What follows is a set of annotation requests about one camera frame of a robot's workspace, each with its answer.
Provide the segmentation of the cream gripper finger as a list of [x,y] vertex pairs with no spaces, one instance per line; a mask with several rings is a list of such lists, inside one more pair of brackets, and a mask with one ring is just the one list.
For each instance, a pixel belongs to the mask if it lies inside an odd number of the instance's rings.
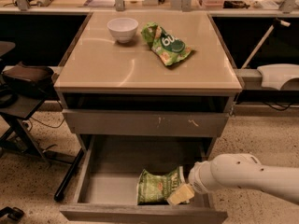
[[194,190],[190,184],[182,183],[167,198],[170,205],[178,205],[194,197]]

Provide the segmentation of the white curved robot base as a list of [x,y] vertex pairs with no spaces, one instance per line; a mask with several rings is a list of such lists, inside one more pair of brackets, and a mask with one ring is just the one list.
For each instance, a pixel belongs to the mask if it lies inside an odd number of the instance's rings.
[[280,91],[289,81],[299,78],[299,65],[275,63],[259,66],[257,71],[262,75],[261,86]]

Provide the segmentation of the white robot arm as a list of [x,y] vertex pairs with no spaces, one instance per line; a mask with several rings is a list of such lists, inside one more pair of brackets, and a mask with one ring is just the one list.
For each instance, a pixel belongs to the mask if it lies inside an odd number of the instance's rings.
[[266,166],[250,154],[221,154],[211,161],[197,162],[188,183],[179,185],[167,198],[177,205],[218,189],[254,189],[299,204],[299,169]]

